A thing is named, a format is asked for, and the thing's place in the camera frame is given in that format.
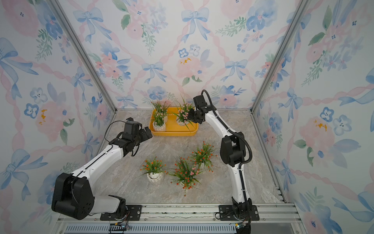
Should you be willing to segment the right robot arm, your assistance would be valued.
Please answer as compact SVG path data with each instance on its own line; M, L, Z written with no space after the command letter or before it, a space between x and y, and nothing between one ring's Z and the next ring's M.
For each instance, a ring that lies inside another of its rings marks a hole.
M198 124L207 122L221 137L220 157L222 162L228 166L230 174L233 215L238 220L250 222L253 205L243 172L243 166L251 162L253 158L249 143L242 132L233 130L221 118L207 90L195 96L193 101L195 109L188 112L188 120Z

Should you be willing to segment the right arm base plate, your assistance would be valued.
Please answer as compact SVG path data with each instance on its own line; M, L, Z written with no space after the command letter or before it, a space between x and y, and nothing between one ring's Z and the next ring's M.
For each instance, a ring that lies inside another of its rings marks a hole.
M249 208L234 208L233 205L219 205L219 219L221 221L259 221L259 212L255 205Z

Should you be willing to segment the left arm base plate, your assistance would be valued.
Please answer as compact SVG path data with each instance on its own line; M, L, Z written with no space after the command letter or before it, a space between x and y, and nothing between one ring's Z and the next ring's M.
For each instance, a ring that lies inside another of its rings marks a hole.
M100 221L139 221L142 213L142 205L125 205L115 213L102 213Z

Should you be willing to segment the pink gypsophila pot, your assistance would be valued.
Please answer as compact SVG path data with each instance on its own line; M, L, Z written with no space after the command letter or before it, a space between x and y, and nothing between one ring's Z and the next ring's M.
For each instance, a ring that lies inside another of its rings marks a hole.
M187 127L187 129L190 129L190 124L192 123L191 120L189 120L190 111L194 111L194 107L191 103L186 102L184 99L182 99L183 103L179 103L179 106L177 106L177 111L173 114L176 116L176 123L181 127Z
M162 102L162 101L158 100L158 101L151 102L151 104L152 104L156 114L162 115L163 117L166 117L168 115L169 105L166 101Z
M165 132L167 130L166 117L167 117L167 110L166 109L154 110L154 112L152 114L154 131Z

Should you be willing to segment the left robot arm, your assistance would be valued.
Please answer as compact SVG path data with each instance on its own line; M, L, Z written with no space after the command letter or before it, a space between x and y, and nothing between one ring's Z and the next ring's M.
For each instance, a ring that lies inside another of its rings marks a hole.
M142 142L153 137L149 127L128 118L124 130L97 156L72 173L60 174L55 182L52 211L82 220L101 214L114 220L124 220L130 215L124 198L109 195L95 196L94 184L113 164L126 155L135 156Z

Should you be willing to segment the yellow plastic storage box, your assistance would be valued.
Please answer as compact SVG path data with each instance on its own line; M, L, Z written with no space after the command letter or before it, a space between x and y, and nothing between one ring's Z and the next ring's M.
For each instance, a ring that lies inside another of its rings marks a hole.
M153 127L153 118L149 123L149 128L154 136L162 137L191 137L196 135L199 125L197 123L188 123L187 126L181 126L177 123L177 107L169 107L167 110L168 120L166 122L166 131L155 131Z

